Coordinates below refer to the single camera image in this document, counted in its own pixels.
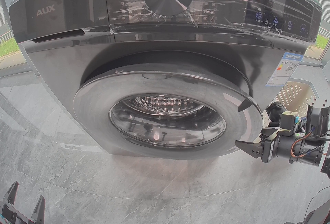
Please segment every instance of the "aux logo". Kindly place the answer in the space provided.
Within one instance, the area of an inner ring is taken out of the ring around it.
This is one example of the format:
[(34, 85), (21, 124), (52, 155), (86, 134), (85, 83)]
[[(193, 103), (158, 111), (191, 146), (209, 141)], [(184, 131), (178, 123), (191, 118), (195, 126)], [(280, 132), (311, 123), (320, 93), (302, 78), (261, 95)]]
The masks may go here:
[(49, 12), (51, 12), (51, 11), (55, 11), (54, 5), (55, 5), (55, 4), (53, 4), (52, 6), (48, 6), (48, 7), (46, 7), (46, 8), (42, 8), (41, 10), (38, 10), (38, 12), (37, 12), (37, 17), (38, 17), (39, 15), (43, 15), (43, 14), (49, 13)]

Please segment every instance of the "control panel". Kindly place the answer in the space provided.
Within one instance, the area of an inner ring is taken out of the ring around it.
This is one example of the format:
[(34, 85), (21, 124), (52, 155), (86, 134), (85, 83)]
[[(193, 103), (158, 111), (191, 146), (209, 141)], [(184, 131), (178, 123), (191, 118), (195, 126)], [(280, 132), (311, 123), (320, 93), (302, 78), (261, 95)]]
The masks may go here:
[(305, 0), (248, 0), (245, 23), (308, 37), (313, 11)]
[(321, 20), (321, 7), (313, 0), (107, 0), (107, 7), (114, 29), (143, 22), (242, 31), (260, 26), (265, 33), (305, 41), (315, 40)]

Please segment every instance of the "plastic wrap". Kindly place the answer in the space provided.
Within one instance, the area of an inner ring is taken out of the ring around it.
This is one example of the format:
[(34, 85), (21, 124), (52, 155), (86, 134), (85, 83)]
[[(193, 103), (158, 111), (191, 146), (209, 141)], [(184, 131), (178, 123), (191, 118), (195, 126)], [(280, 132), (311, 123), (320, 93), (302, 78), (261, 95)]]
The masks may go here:
[(321, 8), (314, 0), (192, 0), (184, 12), (175, 16), (156, 14), (144, 0), (107, 0), (107, 7), (114, 31), (129, 28), (130, 23), (151, 23), (156, 27), (184, 24), (282, 35), (307, 42), (315, 40), (321, 16)]

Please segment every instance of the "energy label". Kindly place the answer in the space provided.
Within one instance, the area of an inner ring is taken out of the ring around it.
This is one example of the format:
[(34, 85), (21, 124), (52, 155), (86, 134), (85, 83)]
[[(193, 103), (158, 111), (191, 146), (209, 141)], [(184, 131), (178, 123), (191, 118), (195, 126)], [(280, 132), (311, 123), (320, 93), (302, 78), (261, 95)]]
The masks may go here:
[(302, 59), (303, 55), (284, 53), (277, 68), (268, 80), (266, 87), (284, 86)]

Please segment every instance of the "grass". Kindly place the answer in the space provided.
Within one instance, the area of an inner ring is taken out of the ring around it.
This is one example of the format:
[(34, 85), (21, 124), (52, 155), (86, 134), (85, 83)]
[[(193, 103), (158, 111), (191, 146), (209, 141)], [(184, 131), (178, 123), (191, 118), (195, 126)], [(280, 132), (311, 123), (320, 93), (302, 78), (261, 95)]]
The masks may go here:
[(317, 35), (315, 46), (323, 50), (326, 47), (328, 41), (329, 38), (326, 38), (321, 35)]
[(0, 44), (0, 57), (19, 51), (19, 47), (16, 44), (16, 41), (14, 38), (11, 38), (2, 44)]

